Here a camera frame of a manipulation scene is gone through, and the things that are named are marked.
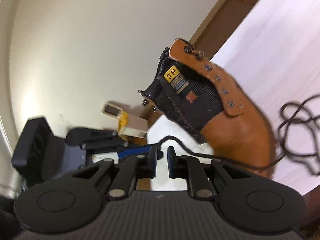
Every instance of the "brown leather boot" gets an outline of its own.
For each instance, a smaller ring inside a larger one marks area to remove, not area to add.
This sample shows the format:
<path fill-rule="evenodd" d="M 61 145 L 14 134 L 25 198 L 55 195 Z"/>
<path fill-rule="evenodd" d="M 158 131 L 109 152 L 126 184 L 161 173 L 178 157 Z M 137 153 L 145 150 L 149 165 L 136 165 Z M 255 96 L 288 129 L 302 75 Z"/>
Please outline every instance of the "brown leather boot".
<path fill-rule="evenodd" d="M 215 155 L 260 168 L 272 163 L 276 140 L 271 125 L 236 81 L 182 39 L 167 54 L 167 64 L 157 71 L 157 89 L 154 81 L 142 96 L 193 138 L 205 138 Z M 273 169 L 248 170 L 270 178 Z"/>

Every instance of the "circular pad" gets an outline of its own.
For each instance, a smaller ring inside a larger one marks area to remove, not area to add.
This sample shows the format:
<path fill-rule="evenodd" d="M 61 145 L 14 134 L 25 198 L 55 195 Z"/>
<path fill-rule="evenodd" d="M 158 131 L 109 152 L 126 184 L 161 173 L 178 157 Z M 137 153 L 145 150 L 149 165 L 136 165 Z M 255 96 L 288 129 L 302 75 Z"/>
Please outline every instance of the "circular pad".
<path fill-rule="evenodd" d="M 53 179 L 35 185 L 15 201 L 17 218 L 25 227 L 40 233 L 63 233 L 93 221 L 103 199 L 84 179 Z"/>
<path fill-rule="evenodd" d="M 235 180 L 217 201 L 232 225 L 264 234 L 294 228 L 305 213 L 305 203 L 298 192 L 258 176 Z"/>
<path fill-rule="evenodd" d="M 282 207 L 283 199 L 277 193 L 260 190 L 247 196 L 247 204 L 260 212 L 273 212 Z"/>
<path fill-rule="evenodd" d="M 49 191 L 38 198 L 38 206 L 48 212 L 59 212 L 70 208 L 75 196 L 67 191 Z"/>

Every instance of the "screw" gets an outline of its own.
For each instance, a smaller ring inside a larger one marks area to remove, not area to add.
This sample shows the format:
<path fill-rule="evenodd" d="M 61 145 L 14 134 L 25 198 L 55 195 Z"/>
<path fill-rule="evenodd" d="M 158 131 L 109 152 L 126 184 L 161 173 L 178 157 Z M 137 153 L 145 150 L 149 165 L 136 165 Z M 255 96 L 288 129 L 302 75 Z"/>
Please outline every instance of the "screw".
<path fill-rule="evenodd" d="M 203 51 L 198 51 L 196 54 L 196 59 L 201 60 L 204 57 L 204 52 Z"/>
<path fill-rule="evenodd" d="M 156 195 L 157 199 L 162 199 L 164 197 L 164 195 L 160 194 L 160 195 Z"/>
<path fill-rule="evenodd" d="M 109 195 L 111 197 L 122 197 L 124 196 L 125 192 L 123 189 L 115 188 L 109 191 Z"/>
<path fill-rule="evenodd" d="M 149 101 L 148 101 L 148 100 L 144 99 L 144 100 L 142 101 L 142 106 L 143 106 L 143 107 L 147 106 L 148 104 L 149 104 Z"/>
<path fill-rule="evenodd" d="M 197 191 L 197 196 L 198 197 L 211 197 L 212 196 L 212 191 L 208 189 L 200 189 Z"/>
<path fill-rule="evenodd" d="M 207 70 L 207 71 L 211 71 L 212 70 L 212 67 L 210 65 L 205 65 L 204 66 L 204 69 Z"/>
<path fill-rule="evenodd" d="M 192 45 L 185 46 L 184 51 L 188 54 L 192 53 L 195 48 Z"/>

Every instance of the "black cord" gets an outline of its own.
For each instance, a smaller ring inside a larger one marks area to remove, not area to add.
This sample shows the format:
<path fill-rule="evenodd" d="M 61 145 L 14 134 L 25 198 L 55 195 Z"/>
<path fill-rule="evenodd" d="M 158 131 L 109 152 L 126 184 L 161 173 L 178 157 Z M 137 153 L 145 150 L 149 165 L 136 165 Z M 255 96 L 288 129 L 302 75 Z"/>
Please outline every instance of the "black cord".
<path fill-rule="evenodd" d="M 161 145 L 168 141 L 168 140 L 173 140 L 175 142 L 177 142 L 182 149 L 184 149 L 187 153 L 189 153 L 190 155 L 192 156 L 195 156 L 195 157 L 202 157 L 202 158 L 207 158 L 207 159 L 219 159 L 219 160 L 223 160 L 223 161 L 226 161 L 226 162 L 229 162 L 229 163 L 232 163 L 232 164 L 236 164 L 236 165 L 239 165 L 239 166 L 242 166 L 244 168 L 247 168 L 247 169 L 251 169 L 251 170 L 258 170 L 258 171 L 265 171 L 265 170 L 268 170 L 270 167 L 276 165 L 279 161 L 281 161 L 285 156 L 288 156 L 291 160 L 295 161 L 295 162 L 299 162 L 299 163 L 303 163 L 305 164 L 308 169 L 310 170 L 310 172 L 314 175 L 320 175 L 319 172 L 314 172 L 312 167 L 310 166 L 310 164 L 306 161 L 303 161 L 303 160 L 296 160 L 294 159 L 293 157 L 300 157 L 300 158 L 305 158 L 305 157 L 310 157 L 310 156 L 317 156 L 318 157 L 318 160 L 320 162 L 320 157 L 319 157 L 319 147 L 318 147 L 318 142 L 317 142 L 317 136 L 316 136 L 316 132 L 314 131 L 314 129 L 311 127 L 311 125 L 309 124 L 310 122 L 313 122 L 313 124 L 315 125 L 315 127 L 317 129 L 320 130 L 320 126 L 316 123 L 317 119 L 320 118 L 320 115 L 316 116 L 316 117 L 313 117 L 312 113 L 310 110 L 308 110 L 304 105 L 314 99 L 314 98 L 318 98 L 320 97 L 320 94 L 317 94 L 317 95 L 314 95 L 308 99 L 306 99 L 302 104 L 298 104 L 296 102 L 288 102 L 286 104 L 284 104 L 281 109 L 280 109 L 280 116 L 285 120 L 279 127 L 278 127 L 278 135 L 279 135 L 279 138 L 280 138 L 280 147 L 282 148 L 282 153 L 281 155 L 279 155 L 279 157 L 272 163 L 270 163 L 269 165 L 265 166 L 265 167 L 257 167 L 257 166 L 253 166 L 253 165 L 249 165 L 249 164 L 246 164 L 246 163 L 241 163 L 241 162 L 238 162 L 238 161 L 235 161 L 235 160 L 232 160 L 230 158 L 227 158 L 227 157 L 224 157 L 224 156 L 219 156 L 219 155 L 209 155 L 209 154 L 203 154 L 203 153 L 195 153 L 193 151 L 191 151 L 189 148 L 187 148 L 182 141 L 180 141 L 178 138 L 176 138 L 175 136 L 166 136 L 164 137 L 163 139 L 161 139 L 158 144 L 157 144 L 157 147 L 158 149 L 160 149 Z M 297 107 L 297 110 L 295 111 L 295 113 L 292 115 L 292 117 L 290 118 L 286 118 L 284 116 L 284 110 L 287 106 L 296 106 Z M 309 119 L 307 120 L 302 120 L 300 118 L 297 118 L 296 115 L 299 113 L 300 110 L 305 110 L 308 115 L 309 115 Z M 296 153 L 293 153 L 293 152 L 290 152 L 285 144 L 286 144 L 286 140 L 287 140 L 287 135 L 288 135 L 288 129 L 289 129 L 289 126 L 291 124 L 304 124 L 306 125 L 309 130 L 311 131 L 311 134 L 314 138 L 314 141 L 315 141 L 315 152 L 314 153 L 311 153 L 311 154 L 296 154 Z M 285 127 L 285 133 L 284 133 L 284 136 L 281 136 L 281 129 Z"/>
<path fill-rule="evenodd" d="M 317 140 L 317 134 L 316 130 L 320 130 L 320 125 L 317 123 L 317 120 L 320 118 L 320 115 L 313 116 L 312 112 L 305 107 L 305 104 L 308 103 L 309 101 L 319 98 L 320 94 L 316 94 L 314 96 L 311 96 L 304 100 L 301 104 L 297 102 L 288 102 L 284 104 L 281 109 L 280 109 L 280 116 L 284 119 L 284 122 L 279 125 L 278 127 L 278 136 L 279 136 L 279 144 L 282 149 L 283 155 L 288 156 L 292 161 L 297 162 L 297 163 L 302 163 L 306 165 L 306 167 L 309 169 L 310 173 L 316 176 L 320 175 L 319 171 L 314 171 L 310 163 L 308 162 L 308 157 L 316 157 L 318 160 L 318 163 L 320 163 L 320 156 L 319 156 L 319 145 L 318 145 L 318 140 Z M 297 110 L 294 112 L 294 114 L 290 117 L 287 118 L 284 115 L 284 111 L 286 107 L 288 106 L 295 106 Z M 297 114 L 303 110 L 307 115 L 307 119 L 301 119 L 297 117 Z M 299 154 L 299 153 L 294 153 L 290 150 L 287 149 L 286 147 L 286 141 L 288 137 L 288 131 L 289 131 L 289 126 L 291 124 L 303 124 L 305 127 L 310 131 L 313 141 L 314 141 L 314 149 L 315 151 L 313 153 L 306 153 L 306 154 Z"/>

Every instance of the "yellow label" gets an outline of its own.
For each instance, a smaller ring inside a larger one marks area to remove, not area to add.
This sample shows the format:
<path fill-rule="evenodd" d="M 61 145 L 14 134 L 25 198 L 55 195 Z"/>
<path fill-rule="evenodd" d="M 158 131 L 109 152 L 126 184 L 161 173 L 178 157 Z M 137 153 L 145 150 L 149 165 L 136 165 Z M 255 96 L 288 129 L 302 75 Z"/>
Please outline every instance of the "yellow label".
<path fill-rule="evenodd" d="M 175 65 L 173 65 L 163 76 L 164 78 L 171 83 L 171 81 L 180 73 Z"/>

